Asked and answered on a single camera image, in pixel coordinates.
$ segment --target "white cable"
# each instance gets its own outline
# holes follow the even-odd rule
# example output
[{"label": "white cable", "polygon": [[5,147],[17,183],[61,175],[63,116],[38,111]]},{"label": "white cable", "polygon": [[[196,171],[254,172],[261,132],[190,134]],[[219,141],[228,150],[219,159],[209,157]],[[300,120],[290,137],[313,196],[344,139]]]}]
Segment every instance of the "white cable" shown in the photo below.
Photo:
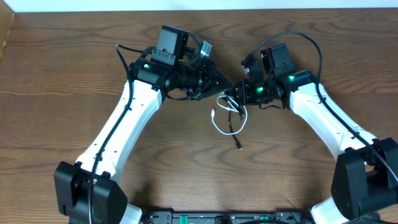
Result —
[{"label": "white cable", "polygon": [[216,122],[214,121],[214,117],[216,116],[216,110],[215,110],[215,109],[212,109],[212,110],[211,110],[211,122],[213,122],[214,127],[215,127],[221,134],[225,134],[225,135],[238,134],[238,133],[240,133],[240,132],[243,130],[243,127],[244,127],[244,125],[246,124],[246,121],[248,120],[248,111],[247,111],[247,109],[246,109],[245,106],[243,106],[243,109],[244,109],[244,121],[243,121],[243,124],[242,124],[242,126],[241,126],[241,129],[239,129],[238,131],[236,131],[236,132],[234,132],[234,133],[225,133],[224,131],[222,131],[222,130],[217,126]]},{"label": "white cable", "polygon": [[229,105],[231,105],[232,108],[228,108],[228,107],[226,107],[226,106],[223,106],[221,103],[219,103],[218,99],[220,99],[220,98],[222,98],[222,97],[226,97],[226,95],[221,95],[221,96],[217,97],[217,105],[218,105],[219,107],[224,108],[224,109],[226,109],[226,110],[228,110],[228,111],[234,111],[235,113],[238,113],[238,112],[239,112],[239,111],[237,111],[236,109],[233,109],[234,106],[232,106],[231,102],[229,102],[229,101],[228,101],[228,103],[229,103]]},{"label": "white cable", "polygon": [[234,98],[232,98],[232,96],[227,96],[237,107],[239,107],[238,103],[235,101]]}]

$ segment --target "black bracket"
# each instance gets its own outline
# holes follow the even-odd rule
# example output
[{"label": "black bracket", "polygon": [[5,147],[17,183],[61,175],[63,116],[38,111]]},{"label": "black bracket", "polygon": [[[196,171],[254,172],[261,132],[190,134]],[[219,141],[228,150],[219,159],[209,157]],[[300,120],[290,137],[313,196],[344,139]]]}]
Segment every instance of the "black bracket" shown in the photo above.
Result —
[{"label": "black bracket", "polygon": [[[375,139],[372,146],[398,174],[398,144],[387,138]],[[341,214],[349,220],[398,203],[397,183],[373,158],[365,147],[349,148],[337,158],[331,196]],[[366,172],[364,162],[374,165],[374,169]]]},{"label": "black bracket", "polygon": [[[58,209],[69,216],[71,223],[86,223],[88,219],[89,172],[80,168],[81,163],[71,165],[61,162],[54,173]],[[93,189],[94,223],[119,223],[127,207],[127,197],[118,183],[109,180],[110,174],[96,175]]]},{"label": "black bracket", "polygon": [[276,78],[296,72],[296,64],[290,59],[286,44],[262,50],[261,58],[266,72],[274,74]]}]

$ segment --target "wooden table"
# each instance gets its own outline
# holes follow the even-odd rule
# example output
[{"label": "wooden table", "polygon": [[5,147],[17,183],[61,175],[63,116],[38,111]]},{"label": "wooden table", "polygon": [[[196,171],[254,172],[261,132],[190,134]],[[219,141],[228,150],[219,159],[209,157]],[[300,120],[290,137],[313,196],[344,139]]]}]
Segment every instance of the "wooden table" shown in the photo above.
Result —
[{"label": "wooden table", "polygon": [[[20,13],[0,64],[0,223],[67,222],[54,170],[92,143],[119,100],[126,74],[114,45],[156,45],[162,24],[213,44],[211,56],[232,82],[245,77],[239,61],[263,39],[302,31],[322,49],[322,83],[334,101],[380,139],[398,139],[398,9]],[[292,35],[272,44],[284,41],[299,68],[316,72],[311,43]],[[123,54],[128,62],[138,57]],[[163,103],[124,170],[131,202],[264,211],[308,208],[330,196],[335,161],[300,117],[249,107],[238,151],[211,124],[214,103]],[[226,116],[217,120],[227,127]],[[397,211],[382,217],[396,222]]]}]

